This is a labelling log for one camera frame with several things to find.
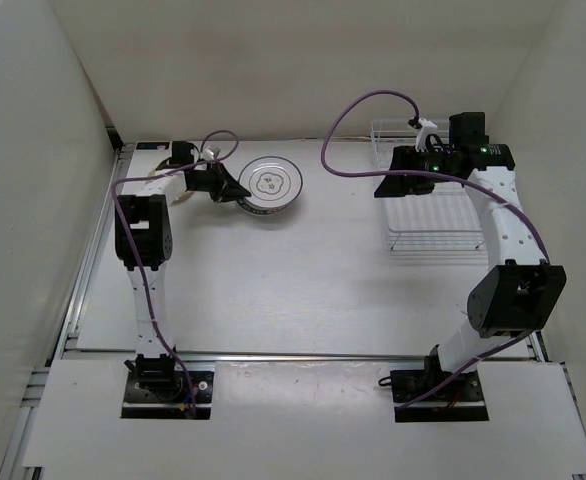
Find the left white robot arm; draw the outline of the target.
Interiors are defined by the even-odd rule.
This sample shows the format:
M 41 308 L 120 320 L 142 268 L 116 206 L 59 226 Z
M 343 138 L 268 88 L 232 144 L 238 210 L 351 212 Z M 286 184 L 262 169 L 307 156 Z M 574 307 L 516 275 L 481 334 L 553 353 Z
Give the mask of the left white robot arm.
M 134 294 L 137 326 L 136 358 L 127 364 L 140 387 L 162 401 L 196 403 L 195 386 L 168 325 L 165 278 L 173 238 L 169 206 L 189 192 L 206 192 L 215 203 L 245 199 L 251 193 L 223 165 L 230 155 L 215 146 L 177 141 L 171 154 L 147 176 L 115 181 L 115 251 Z

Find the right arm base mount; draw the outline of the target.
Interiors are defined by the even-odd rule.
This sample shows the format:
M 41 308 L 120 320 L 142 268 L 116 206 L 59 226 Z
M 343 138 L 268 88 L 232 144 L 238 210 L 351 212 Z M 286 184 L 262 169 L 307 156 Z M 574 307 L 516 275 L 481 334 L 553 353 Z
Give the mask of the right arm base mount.
M 461 373 L 430 396 L 404 406 L 451 377 L 439 366 L 425 365 L 421 370 L 391 370 L 378 380 L 390 388 L 396 423 L 486 422 L 489 414 L 482 383 L 476 370 Z

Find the cream plate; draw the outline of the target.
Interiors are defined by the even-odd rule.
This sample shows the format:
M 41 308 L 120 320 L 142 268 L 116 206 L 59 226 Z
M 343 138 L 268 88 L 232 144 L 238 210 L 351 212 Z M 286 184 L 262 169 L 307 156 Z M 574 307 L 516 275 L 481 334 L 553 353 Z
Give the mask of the cream plate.
M 190 192 L 190 191 L 184 192 L 183 194 L 179 195 L 177 198 L 171 200 L 169 202 L 169 204 L 175 205 L 175 204 L 182 203 L 182 202 L 188 200 L 189 198 L 191 198 L 192 196 L 193 196 L 193 192 Z
M 154 169 L 151 170 L 151 172 L 149 173 L 149 180 L 156 181 L 164 178 L 170 178 L 172 176 L 172 170 L 172 158 L 168 157 L 161 161 Z

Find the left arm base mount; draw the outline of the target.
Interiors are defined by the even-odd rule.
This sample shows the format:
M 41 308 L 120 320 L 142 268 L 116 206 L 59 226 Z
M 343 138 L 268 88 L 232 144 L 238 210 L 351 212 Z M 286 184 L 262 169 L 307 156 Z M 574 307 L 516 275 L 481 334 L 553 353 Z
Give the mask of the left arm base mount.
M 126 360 L 125 384 L 120 417 L 123 419 L 209 420 L 212 411 L 215 373 L 190 372 L 193 391 L 184 374 L 159 367 L 140 374 L 135 362 Z

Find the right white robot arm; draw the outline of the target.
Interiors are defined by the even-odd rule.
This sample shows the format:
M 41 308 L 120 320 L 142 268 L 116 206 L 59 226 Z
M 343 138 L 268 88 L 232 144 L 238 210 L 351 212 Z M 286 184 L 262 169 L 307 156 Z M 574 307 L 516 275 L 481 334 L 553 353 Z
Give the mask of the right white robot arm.
M 429 195 L 438 183 L 460 184 L 475 209 L 488 259 L 487 274 L 468 295 L 466 322 L 437 346 L 439 365 L 422 375 L 425 393 L 443 400 L 458 387 L 456 371 L 472 370 L 514 338 L 544 327 L 566 273 L 550 262 L 523 213 L 511 150 L 490 142 L 484 113 L 451 116 L 448 143 L 439 141 L 436 125 L 425 118 L 409 124 L 417 131 L 415 143 L 394 148 L 375 197 Z

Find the green rim text plate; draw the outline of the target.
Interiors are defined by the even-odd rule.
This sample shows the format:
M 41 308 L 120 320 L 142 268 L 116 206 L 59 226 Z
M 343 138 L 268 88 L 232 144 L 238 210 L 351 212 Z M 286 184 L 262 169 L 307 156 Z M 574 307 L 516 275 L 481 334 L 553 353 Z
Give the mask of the green rim text plate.
M 290 207 L 290 203 L 275 207 L 259 207 L 249 202 L 247 198 L 238 199 L 236 204 L 246 213 L 256 217 L 269 217 L 278 215 Z

